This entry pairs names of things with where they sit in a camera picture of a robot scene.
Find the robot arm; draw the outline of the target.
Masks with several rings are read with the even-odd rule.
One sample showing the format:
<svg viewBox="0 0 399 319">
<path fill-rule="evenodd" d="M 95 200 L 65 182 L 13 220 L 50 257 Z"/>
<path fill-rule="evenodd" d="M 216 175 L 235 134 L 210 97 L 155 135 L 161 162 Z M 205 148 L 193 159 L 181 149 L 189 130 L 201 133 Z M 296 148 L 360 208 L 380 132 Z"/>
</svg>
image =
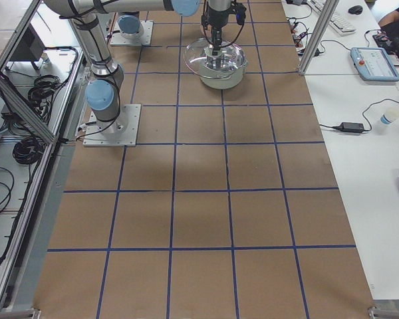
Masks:
<svg viewBox="0 0 399 319">
<path fill-rule="evenodd" d="M 120 101 L 124 71 L 109 51 L 98 15 L 121 13 L 123 18 L 134 19 L 141 25 L 136 16 L 139 11 L 173 11 L 189 17 L 200 7 L 199 1 L 46 1 L 45 4 L 75 28 L 94 76 L 85 91 L 86 101 L 96 116 L 98 133 L 113 138 L 126 130 Z"/>
<path fill-rule="evenodd" d="M 144 30 L 139 16 L 139 11 L 118 14 L 117 23 L 123 37 L 127 39 L 137 39 L 143 34 Z"/>
</svg>

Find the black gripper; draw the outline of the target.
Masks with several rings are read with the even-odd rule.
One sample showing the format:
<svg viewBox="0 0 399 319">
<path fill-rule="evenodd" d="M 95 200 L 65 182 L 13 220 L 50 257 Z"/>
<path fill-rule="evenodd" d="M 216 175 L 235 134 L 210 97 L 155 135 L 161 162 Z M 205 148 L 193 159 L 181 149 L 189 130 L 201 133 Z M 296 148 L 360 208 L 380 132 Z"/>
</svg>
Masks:
<svg viewBox="0 0 399 319">
<path fill-rule="evenodd" d="M 212 55 L 218 55 L 222 46 L 222 26 L 211 26 Z"/>
</svg>

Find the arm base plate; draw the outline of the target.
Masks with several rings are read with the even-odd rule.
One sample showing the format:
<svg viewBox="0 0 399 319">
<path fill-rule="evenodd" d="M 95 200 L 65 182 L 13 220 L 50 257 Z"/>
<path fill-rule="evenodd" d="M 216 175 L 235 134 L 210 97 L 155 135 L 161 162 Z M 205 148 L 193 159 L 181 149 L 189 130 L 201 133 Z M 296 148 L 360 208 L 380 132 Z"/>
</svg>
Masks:
<svg viewBox="0 0 399 319">
<path fill-rule="evenodd" d="M 85 147 L 120 147 L 136 146 L 138 127 L 142 105 L 125 104 L 120 108 L 120 115 L 116 121 L 108 124 L 97 121 L 93 111 L 89 120 L 95 124 L 88 126 L 83 138 Z"/>
<path fill-rule="evenodd" d="M 117 21 L 111 34 L 111 46 L 140 47 L 150 46 L 154 22 L 138 19 L 123 19 Z"/>
</svg>

